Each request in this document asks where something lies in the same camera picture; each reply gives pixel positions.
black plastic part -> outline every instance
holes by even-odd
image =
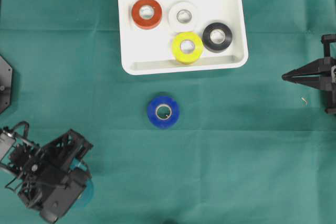
[[[323,35],[321,42],[324,58],[285,73],[282,79],[327,91],[328,107],[326,112],[336,114],[336,60],[330,56],[330,44],[336,42],[336,34]]]
[[[216,29],[222,30],[225,34],[225,39],[220,44],[216,44],[211,40],[211,32]],[[231,45],[232,39],[233,36],[230,28],[227,25],[219,22],[208,25],[205,28],[202,36],[203,45],[211,52],[223,52]]]
[[[0,114],[11,104],[13,69],[0,56]]]

white tray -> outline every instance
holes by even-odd
[[[121,63],[129,74],[153,74],[195,70],[239,68],[248,59],[242,0],[157,0],[162,7],[162,21],[151,30],[135,25],[131,9],[138,0],[118,0]],[[170,7],[188,1],[198,8],[198,23],[194,30],[202,37],[205,27],[213,22],[226,24],[233,33],[232,44],[221,53],[204,48],[200,59],[184,65],[175,60],[171,43],[176,36],[168,24]]]

green tablecloth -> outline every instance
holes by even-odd
[[[243,67],[131,76],[117,0],[2,0],[0,54],[15,74],[1,126],[26,120],[41,144],[73,128],[95,145],[94,199],[59,223],[335,223],[336,118],[321,92],[281,80],[323,57],[335,0],[243,4]],[[160,92],[181,107],[165,131],[145,111]],[[0,195],[0,223],[43,223]]]

wire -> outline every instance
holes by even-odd
[[[28,137],[28,132],[29,132],[29,123],[22,121],[19,122],[18,124],[16,124],[11,131],[14,132],[16,129],[20,128],[21,126],[24,126],[24,130],[23,130],[23,137],[27,138]]]

blue tape roll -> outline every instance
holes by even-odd
[[[157,110],[160,106],[167,106],[170,108],[171,113],[167,119],[158,117]],[[170,97],[157,97],[153,99],[147,107],[147,115],[149,121],[156,127],[166,129],[173,126],[180,117],[180,109],[177,102]]]

